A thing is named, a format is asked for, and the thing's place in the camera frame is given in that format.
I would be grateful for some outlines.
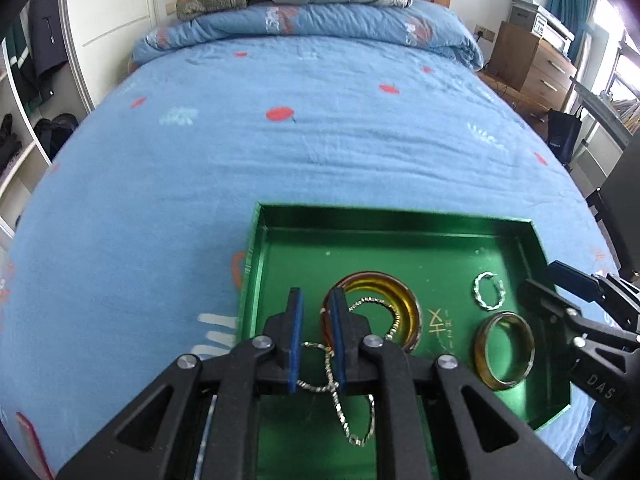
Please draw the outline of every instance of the wooden nightstand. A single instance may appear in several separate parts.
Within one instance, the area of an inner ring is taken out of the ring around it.
[[[561,110],[576,68],[548,41],[502,22],[486,72],[548,110]]]
[[[546,140],[548,107],[524,95],[522,92],[518,92],[497,76],[491,76],[486,72],[478,72],[478,77],[513,108],[531,126],[532,130]]]

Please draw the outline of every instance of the black bag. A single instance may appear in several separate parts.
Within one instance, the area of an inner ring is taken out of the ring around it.
[[[17,135],[12,132],[13,126],[14,117],[11,114],[5,115],[0,126],[0,171],[4,171],[4,168],[22,147]]]
[[[549,110],[546,145],[560,161],[560,164],[566,168],[571,162],[575,143],[582,128],[582,121],[577,117],[581,110],[582,108],[575,115]]]
[[[40,119],[33,130],[49,160],[53,160],[77,127],[78,120],[74,115],[60,114],[52,121]]]

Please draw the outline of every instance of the drawer handle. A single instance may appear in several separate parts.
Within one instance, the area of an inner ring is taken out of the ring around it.
[[[558,89],[557,89],[555,86],[550,85],[550,84],[549,84],[549,83],[547,83],[544,79],[541,79],[540,81],[542,81],[542,84],[543,84],[544,86],[546,86],[547,88],[549,88],[549,89],[553,90],[554,92],[557,92],[557,91],[558,91]]]
[[[539,117],[536,114],[529,114],[529,117],[531,117],[531,118],[533,118],[533,119],[535,119],[537,121],[540,121],[541,123],[545,123],[546,122],[542,117]]]
[[[558,72],[560,72],[561,74],[566,74],[566,72],[564,70],[562,70],[562,68],[559,65],[557,65],[556,63],[554,63],[553,61],[549,60],[549,63],[551,64],[551,66],[553,68],[558,70]]]

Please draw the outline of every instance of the jewelry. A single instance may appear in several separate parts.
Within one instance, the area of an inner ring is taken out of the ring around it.
[[[320,343],[311,343],[309,341],[303,342],[301,346],[303,348],[318,348],[324,351],[324,373],[326,374],[327,384],[326,386],[313,386],[312,384],[309,384],[302,380],[297,380],[296,384],[302,389],[314,394],[324,394],[327,392],[331,392],[335,413],[338,415],[338,420],[340,420],[342,431],[344,432],[344,436],[346,437],[348,443],[354,446],[364,447],[376,432],[376,403],[373,399],[373,396],[366,396],[369,403],[369,429],[367,430],[366,436],[364,438],[360,438],[357,435],[351,433],[351,428],[349,427],[349,423],[344,416],[340,398],[338,397],[338,387],[340,387],[340,384],[335,381],[334,373],[331,370],[331,357],[334,356],[334,351],[329,346],[325,346]]]
[[[380,300],[379,298],[372,298],[370,296],[367,296],[366,298],[362,298],[361,300],[358,300],[354,304],[352,304],[349,307],[349,312],[353,312],[361,304],[364,304],[364,303],[379,304],[379,305],[382,305],[383,307],[385,307],[389,312],[391,312],[391,315],[394,317],[394,322],[391,325],[391,328],[385,334],[385,339],[387,341],[391,341],[394,338],[394,335],[396,334],[396,332],[398,331],[398,327],[400,326],[400,320],[401,320],[400,319],[400,313],[398,312],[396,307],[394,307],[390,303],[387,303],[385,300]]]
[[[498,280],[497,284],[494,281],[494,286],[498,291],[498,293],[500,294],[500,301],[498,302],[498,304],[494,306],[489,306],[482,300],[482,296],[480,296],[480,280],[482,280],[483,278],[487,278],[490,280],[492,278],[497,278],[497,276],[498,276],[497,274],[494,274],[492,272],[488,272],[488,271],[481,272],[480,274],[478,274],[478,276],[474,280],[474,298],[476,298],[476,303],[480,305],[481,308],[484,308],[485,310],[498,310],[501,306],[504,305],[504,298],[506,297],[506,292],[504,291],[504,284],[502,283],[502,280]]]
[[[331,355],[334,353],[334,351],[331,350],[329,346],[325,346],[320,343],[310,343],[309,341],[303,342],[302,345],[300,346],[302,346],[302,348],[318,348],[319,350],[323,350],[324,351],[324,369],[325,370],[331,369]],[[302,379],[298,379],[296,381],[296,384],[300,386],[300,388],[302,388],[303,390],[312,392],[313,394],[324,394],[328,392],[332,387],[332,384],[330,382],[328,382],[325,386],[313,386],[312,384],[309,384],[306,381],[303,381]]]
[[[528,360],[520,366],[513,373],[512,378],[499,379],[491,371],[489,360],[487,356],[489,332],[498,323],[507,323],[515,327],[521,336],[521,343],[524,344],[526,352],[529,354]],[[521,383],[533,368],[533,361],[536,357],[536,344],[533,339],[533,332],[527,321],[518,316],[514,312],[499,312],[494,314],[489,319],[485,320],[479,327],[476,333],[476,341],[474,344],[474,360],[476,362],[476,369],[482,379],[482,382],[490,387],[492,390],[508,390],[513,388],[516,384]]]
[[[365,270],[345,276],[332,288],[343,288],[345,292],[372,290],[384,296],[400,316],[397,330],[401,333],[402,341],[399,345],[405,352],[412,352],[418,346],[422,335],[422,311],[417,298],[403,282],[384,272]],[[333,335],[327,315],[327,301],[328,294],[320,309],[320,329],[324,341],[332,346]]]

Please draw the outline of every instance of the amber bangle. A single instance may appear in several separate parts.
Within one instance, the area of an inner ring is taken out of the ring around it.
[[[514,372],[512,378],[504,380],[498,379],[489,366],[487,357],[487,343],[489,341],[489,332],[498,323],[508,323],[518,330],[521,342],[524,344],[529,358],[526,362],[519,366]],[[476,369],[482,379],[482,382],[492,390],[508,390],[521,383],[533,368],[533,361],[536,357],[536,345],[533,339],[531,327],[525,319],[514,312],[499,312],[480,325],[476,334],[476,342],[474,345],[474,359],[476,361]]]
[[[400,314],[399,345],[406,352],[413,351],[422,335],[422,311],[412,291],[403,282],[384,272],[365,270],[345,276],[332,288],[343,288],[345,293],[355,290],[370,290],[383,296]],[[320,309],[320,330],[327,345],[334,345],[331,323],[327,311],[329,294],[324,297]]]

